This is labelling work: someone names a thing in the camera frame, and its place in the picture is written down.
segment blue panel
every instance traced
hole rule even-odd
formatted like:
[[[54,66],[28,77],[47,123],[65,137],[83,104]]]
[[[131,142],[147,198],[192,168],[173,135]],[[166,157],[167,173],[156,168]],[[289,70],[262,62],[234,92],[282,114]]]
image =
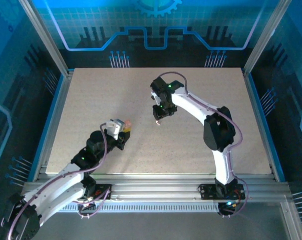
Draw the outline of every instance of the blue panel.
[[[302,0],[292,1],[252,70],[262,96],[271,87],[275,108],[265,112],[290,188],[302,190]]]
[[[14,7],[15,11],[10,11],[10,9],[7,9],[8,7]],[[24,16],[24,10],[18,2],[5,6],[0,2],[0,55],[11,38],[14,29]]]
[[[255,88],[255,84],[253,82],[253,78],[252,78],[251,74],[249,75],[249,80],[250,80],[249,84],[252,87],[254,99],[256,101],[257,108],[258,108],[259,114],[260,114],[261,119],[262,119],[263,128],[264,128],[264,131],[265,131],[265,134],[266,134],[266,138],[267,138],[266,140],[268,141],[268,144],[269,144],[270,149],[271,149],[271,155],[273,157],[273,161],[274,161],[274,164],[275,164],[275,167],[276,167],[276,171],[277,171],[278,176],[279,176],[279,180],[281,182],[282,181],[285,182],[285,177],[284,177],[283,170],[282,170],[282,167],[281,167],[281,164],[280,164],[280,160],[279,160],[279,157],[278,157],[277,152],[275,150],[275,146],[274,146],[274,143],[273,143],[273,140],[272,140],[272,136],[271,136],[268,124],[266,122],[266,118],[264,116],[263,109],[262,109],[261,103],[259,101],[259,96],[257,94],[256,88]]]
[[[35,176],[36,168],[39,164],[40,155],[41,155],[41,152],[43,150],[45,138],[47,136],[47,132],[48,132],[48,129],[49,129],[49,126],[50,126],[50,123],[51,123],[53,112],[54,112],[54,109],[56,107],[56,102],[57,102],[58,96],[60,94],[61,86],[62,86],[64,80],[65,80],[65,78],[61,75],[60,79],[59,79],[59,83],[58,83],[56,91],[55,91],[55,95],[54,95],[54,98],[53,98],[53,101],[52,101],[52,104],[51,104],[49,114],[48,114],[46,122],[45,122],[43,133],[42,133],[42,136],[41,136],[41,139],[40,139],[40,142],[39,142],[39,145],[38,145],[35,157],[34,157],[33,165],[32,165],[29,177],[28,177],[28,181],[33,181],[33,178]]]
[[[130,6],[134,2],[138,2],[138,0],[33,0],[34,4],[38,8],[45,8],[45,2],[48,3],[50,7],[54,8],[74,8],[74,7],[109,7],[109,6]],[[258,7],[260,5],[260,1],[256,0],[184,0],[183,2],[187,6],[250,6],[250,7]],[[277,4],[276,0],[269,0],[269,6],[275,6]]]

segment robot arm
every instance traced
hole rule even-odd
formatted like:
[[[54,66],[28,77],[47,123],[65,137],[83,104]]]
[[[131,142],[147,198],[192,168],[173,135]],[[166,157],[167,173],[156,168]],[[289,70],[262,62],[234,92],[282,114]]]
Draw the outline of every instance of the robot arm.
[[[221,195],[226,196],[229,192],[229,185],[237,184],[227,160],[227,146],[234,141],[235,129],[226,119],[209,109],[218,110],[231,118],[228,108],[217,108],[192,93],[187,93],[184,85],[178,81],[167,84],[162,78],[158,77],[152,82],[151,88],[152,98],[157,103],[153,106],[153,115],[157,123],[160,119],[173,115],[177,111],[177,107],[181,107],[203,124],[203,139],[212,150],[215,161],[215,181]]]
[[[104,132],[107,140],[107,153],[115,147],[123,150],[130,137],[130,123],[124,123],[118,119],[110,120],[106,123]],[[78,199],[85,201],[97,198],[101,188],[89,176],[92,173],[89,169],[101,164],[104,151],[103,135],[101,131],[95,131],[87,140],[86,147],[81,149],[54,178],[25,195],[17,193],[12,195],[8,200],[1,224],[8,232],[21,209],[34,196],[36,198],[24,209],[13,226],[11,239],[8,240],[31,239],[52,215],[67,204]]]

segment enclosure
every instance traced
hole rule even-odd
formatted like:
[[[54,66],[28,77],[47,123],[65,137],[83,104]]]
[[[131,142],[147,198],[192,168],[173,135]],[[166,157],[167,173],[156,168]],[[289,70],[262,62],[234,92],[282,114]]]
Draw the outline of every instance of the enclosure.
[[[166,71],[243,132],[232,164],[249,198],[234,219],[197,191],[216,170],[203,126],[183,109],[155,123],[150,84]],[[114,118],[130,140],[92,174],[111,199],[88,221],[70,203],[34,239],[302,239],[302,0],[0,1],[0,223],[12,193]]]

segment aluminum frame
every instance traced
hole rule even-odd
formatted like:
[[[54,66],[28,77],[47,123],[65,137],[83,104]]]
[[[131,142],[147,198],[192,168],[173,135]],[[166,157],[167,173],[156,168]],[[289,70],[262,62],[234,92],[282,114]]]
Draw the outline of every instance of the aluminum frame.
[[[49,120],[49,122],[45,123],[46,131],[44,130],[42,133],[41,145],[39,145],[34,163],[37,163],[35,166],[33,165],[31,168],[31,172],[29,175],[30,181],[36,181],[41,170],[43,172],[43,169],[45,170],[48,163],[48,160],[50,158],[50,154],[52,151],[54,139],[56,136],[57,128],[62,116],[62,111],[64,108],[64,104],[66,101],[66,96],[68,93],[68,89],[71,84],[73,76],[73,71],[71,70],[68,74],[68,77],[65,77],[60,80],[60,83],[56,89],[54,99],[51,105],[50,111],[52,112],[52,116]]]
[[[256,42],[245,66],[244,66],[244,75],[249,75],[252,71],[254,65],[256,64],[257,60],[261,56],[263,50],[265,49],[267,43],[269,42],[270,38],[272,37],[276,27],[280,23],[283,15],[285,14],[287,8],[289,7],[292,0],[280,0],[275,7],[272,15],[270,16],[269,20],[267,21],[263,32],[261,33],[258,41]]]
[[[244,82],[246,85],[246,89],[251,101],[251,105],[253,108],[253,112],[255,115],[255,119],[257,122],[257,126],[259,128],[263,145],[266,150],[268,160],[270,163],[270,167],[272,169],[272,173],[274,174],[274,177],[277,181],[285,181],[284,174],[281,168],[281,165],[279,163],[279,159],[272,141],[271,134],[268,130],[268,126],[266,123],[266,119],[263,115],[263,110],[260,105],[260,102],[258,102],[258,95],[256,92],[256,89],[254,87],[253,79],[251,75],[243,75]]]
[[[19,2],[43,41],[45,47],[49,51],[61,74],[64,77],[67,77],[69,75],[69,68],[67,67],[60,51],[58,50],[50,32],[45,26],[44,21],[40,17],[40,14],[37,11],[37,8],[34,6],[32,0],[19,0]]]

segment beige work surface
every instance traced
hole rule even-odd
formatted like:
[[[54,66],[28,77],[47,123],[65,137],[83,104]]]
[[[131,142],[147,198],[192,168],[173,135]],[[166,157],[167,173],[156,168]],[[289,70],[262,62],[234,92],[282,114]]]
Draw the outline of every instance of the beige work surface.
[[[243,132],[243,143],[232,152],[239,174],[269,174],[268,158],[239,68],[77,68],[58,126],[48,173],[65,167],[86,144],[90,133],[109,119],[130,119],[125,149],[114,149],[96,172],[103,174],[212,174],[215,165],[203,140],[203,126],[184,109],[155,123],[150,84],[166,71],[188,79],[188,90],[217,107],[230,109]],[[168,83],[180,76],[163,76]]]

